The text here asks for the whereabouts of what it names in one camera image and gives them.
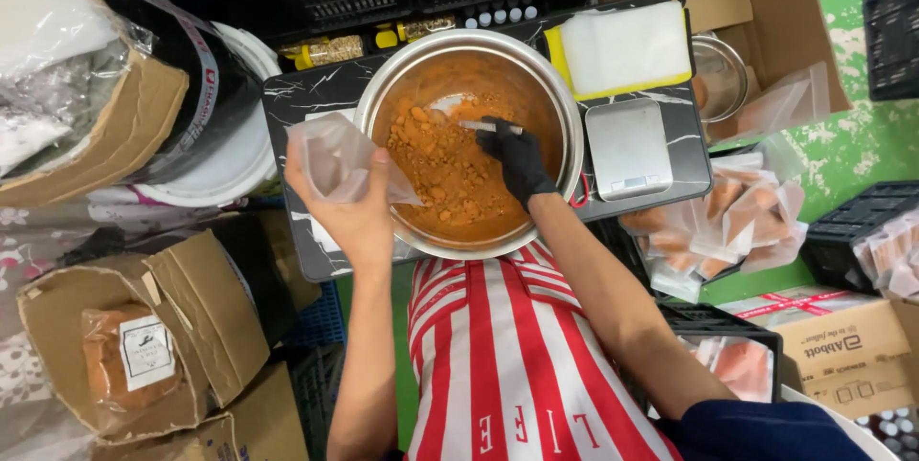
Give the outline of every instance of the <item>white bucket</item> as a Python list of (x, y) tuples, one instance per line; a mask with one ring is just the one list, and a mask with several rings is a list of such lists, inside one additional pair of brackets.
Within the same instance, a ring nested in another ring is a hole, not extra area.
[[(246, 31), (214, 23), (231, 50), (265, 80), (281, 74), (278, 56)], [(224, 206), (243, 197), (278, 173), (262, 102), (252, 116), (188, 174), (168, 183), (135, 185), (143, 196), (173, 206)]]

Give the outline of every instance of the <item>digital kitchen scale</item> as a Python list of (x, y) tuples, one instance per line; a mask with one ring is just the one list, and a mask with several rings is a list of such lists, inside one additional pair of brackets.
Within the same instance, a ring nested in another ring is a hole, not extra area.
[(651, 99), (614, 102), (584, 115), (600, 199), (620, 201), (673, 184), (661, 106)]

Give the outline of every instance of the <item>navy sleeve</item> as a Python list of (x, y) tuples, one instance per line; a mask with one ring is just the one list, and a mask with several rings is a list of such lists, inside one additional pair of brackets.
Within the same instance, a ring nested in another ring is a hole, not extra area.
[(806, 403), (709, 400), (656, 424), (684, 461), (870, 461), (829, 414)]

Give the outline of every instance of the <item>white label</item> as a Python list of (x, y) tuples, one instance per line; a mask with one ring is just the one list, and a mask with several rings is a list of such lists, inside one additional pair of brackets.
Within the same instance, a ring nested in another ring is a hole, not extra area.
[(147, 315), (119, 326), (121, 363), (128, 379), (128, 390), (134, 391), (176, 374), (176, 356), (172, 339), (163, 321)]

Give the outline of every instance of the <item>bare hand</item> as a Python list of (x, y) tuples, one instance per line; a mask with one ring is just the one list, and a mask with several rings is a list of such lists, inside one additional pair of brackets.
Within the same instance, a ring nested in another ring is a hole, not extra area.
[(306, 204), (351, 262), (354, 270), (373, 269), (392, 263), (392, 218), (386, 201), (390, 156), (384, 148), (373, 153), (367, 195), (358, 202), (320, 201), (301, 170), (300, 148), (288, 142), (284, 180)]

